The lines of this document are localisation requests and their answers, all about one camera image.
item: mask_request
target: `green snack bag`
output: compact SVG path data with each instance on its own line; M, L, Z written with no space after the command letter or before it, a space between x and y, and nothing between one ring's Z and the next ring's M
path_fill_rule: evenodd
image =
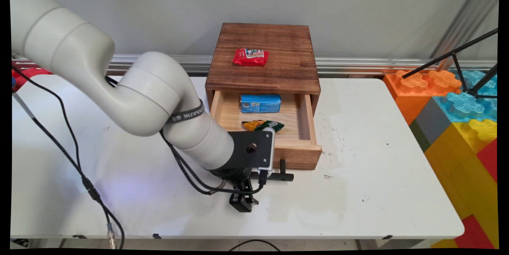
M278 123L276 121L264 121L264 120L256 120L256 121L243 121L242 124L247 130L263 130L264 128L273 128L276 132L281 130L285 125L282 123Z

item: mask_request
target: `black strap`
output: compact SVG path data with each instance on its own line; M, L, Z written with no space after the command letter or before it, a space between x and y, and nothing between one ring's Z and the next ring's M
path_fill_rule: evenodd
M205 112L205 107L203 106L203 101L200 99L200 106L198 108L194 108L193 110L179 112L175 114L171 114L168 119L168 123L178 123L181 121L187 121L193 118L198 117L199 115Z

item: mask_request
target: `white table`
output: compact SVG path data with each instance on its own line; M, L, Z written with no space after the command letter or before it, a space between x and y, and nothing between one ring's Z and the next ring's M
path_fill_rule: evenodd
M290 170L293 182L269 181L251 213L237 212L228 194L196 192L158 134L124 132L58 76L33 80L62 97L82 169L126 238L447 239L464 231L380 80L320 79L316 170ZM192 80L207 101L205 78ZM58 101L29 83L18 94L74 157ZM12 114L11 237L104 238L104 214L78 173L15 99ZM220 182L188 163L209 185Z

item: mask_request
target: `wooden box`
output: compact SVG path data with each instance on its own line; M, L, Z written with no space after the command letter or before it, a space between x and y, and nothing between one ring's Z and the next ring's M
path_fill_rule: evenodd
M265 66L233 63L236 49L269 51ZM223 23L205 84L210 115L225 130L245 130L242 121L272 120L285 125L276 133L274 168L285 159L288 169L314 169L317 144L313 114L320 82L305 25ZM279 94L279 113L242 113L240 94Z

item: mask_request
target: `floor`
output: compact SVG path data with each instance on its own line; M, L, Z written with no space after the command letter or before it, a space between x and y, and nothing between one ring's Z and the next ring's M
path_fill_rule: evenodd
M239 239L128 239L124 249L133 250L184 250L184 251L228 251L246 240ZM281 251L327 251L357 250L355 240L267 240ZM62 248L108 249L106 239L66 239ZM234 251L276 251L263 242L249 242Z

